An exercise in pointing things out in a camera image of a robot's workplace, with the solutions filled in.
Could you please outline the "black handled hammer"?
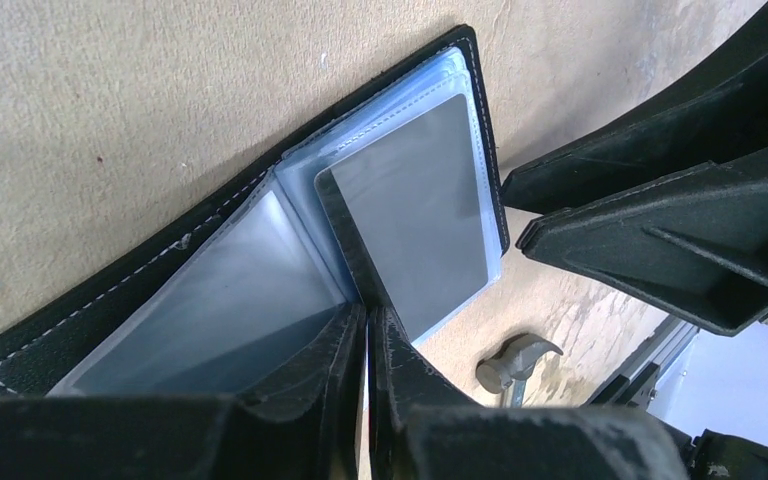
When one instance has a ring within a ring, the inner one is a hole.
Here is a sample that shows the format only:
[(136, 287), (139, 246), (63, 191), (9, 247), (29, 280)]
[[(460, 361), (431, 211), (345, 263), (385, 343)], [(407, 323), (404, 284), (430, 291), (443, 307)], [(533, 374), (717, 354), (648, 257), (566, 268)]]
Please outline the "black handled hammer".
[(564, 355), (559, 346), (537, 334), (517, 334), (495, 354), (478, 362), (475, 377), (486, 391), (500, 396), (501, 408), (520, 408), (527, 381), (538, 361), (549, 353)]

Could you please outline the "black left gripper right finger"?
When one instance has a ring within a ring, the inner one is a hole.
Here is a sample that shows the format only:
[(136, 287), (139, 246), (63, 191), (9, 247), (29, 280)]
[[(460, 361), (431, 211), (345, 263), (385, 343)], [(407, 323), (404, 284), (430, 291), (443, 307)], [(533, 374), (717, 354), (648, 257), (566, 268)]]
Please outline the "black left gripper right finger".
[(369, 451), (375, 479), (685, 479), (666, 428), (625, 406), (493, 408), (369, 310)]

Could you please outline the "black credit card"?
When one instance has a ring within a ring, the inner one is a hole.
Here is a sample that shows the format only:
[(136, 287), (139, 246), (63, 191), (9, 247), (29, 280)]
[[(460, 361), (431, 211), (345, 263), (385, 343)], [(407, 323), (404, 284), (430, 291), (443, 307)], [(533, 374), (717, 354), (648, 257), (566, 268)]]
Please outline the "black credit card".
[(500, 240), (463, 94), (314, 180), (363, 300), (424, 341), (500, 275)]

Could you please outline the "aluminium frame rail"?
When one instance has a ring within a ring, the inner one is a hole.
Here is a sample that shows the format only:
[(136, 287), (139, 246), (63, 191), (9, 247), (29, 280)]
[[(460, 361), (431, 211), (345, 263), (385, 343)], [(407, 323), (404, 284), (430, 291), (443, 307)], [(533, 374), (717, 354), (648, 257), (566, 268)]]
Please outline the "aluminium frame rail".
[(700, 329), (667, 317), (586, 401), (588, 405), (624, 405), (664, 420), (687, 373)]

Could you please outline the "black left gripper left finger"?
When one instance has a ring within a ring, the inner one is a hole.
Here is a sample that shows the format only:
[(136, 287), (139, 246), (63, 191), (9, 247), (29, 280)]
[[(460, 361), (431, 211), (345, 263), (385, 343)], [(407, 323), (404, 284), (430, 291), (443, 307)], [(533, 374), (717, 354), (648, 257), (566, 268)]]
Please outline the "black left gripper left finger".
[(237, 395), (0, 401), (0, 479), (354, 479), (366, 311)]

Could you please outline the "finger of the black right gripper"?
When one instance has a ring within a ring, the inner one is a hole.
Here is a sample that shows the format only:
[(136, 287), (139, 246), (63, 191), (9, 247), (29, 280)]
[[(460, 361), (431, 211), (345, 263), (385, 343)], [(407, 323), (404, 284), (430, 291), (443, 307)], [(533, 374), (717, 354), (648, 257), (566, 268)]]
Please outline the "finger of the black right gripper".
[(539, 217), (517, 246), (733, 336), (768, 319), (768, 147)]
[(768, 2), (651, 99), (514, 169), (502, 198), (508, 207), (549, 214), (744, 157), (768, 171)]

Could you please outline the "black card holder wallet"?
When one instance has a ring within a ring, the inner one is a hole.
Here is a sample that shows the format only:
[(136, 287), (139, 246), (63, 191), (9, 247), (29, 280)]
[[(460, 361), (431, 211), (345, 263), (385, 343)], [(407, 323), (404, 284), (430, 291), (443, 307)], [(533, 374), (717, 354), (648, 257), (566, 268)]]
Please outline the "black card holder wallet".
[(136, 248), (0, 334), (0, 398), (42, 396), (155, 294), (247, 200), (282, 155), (449, 48), (471, 75), (502, 250), (510, 236), (496, 142), (474, 28), (457, 25), (330, 105)]

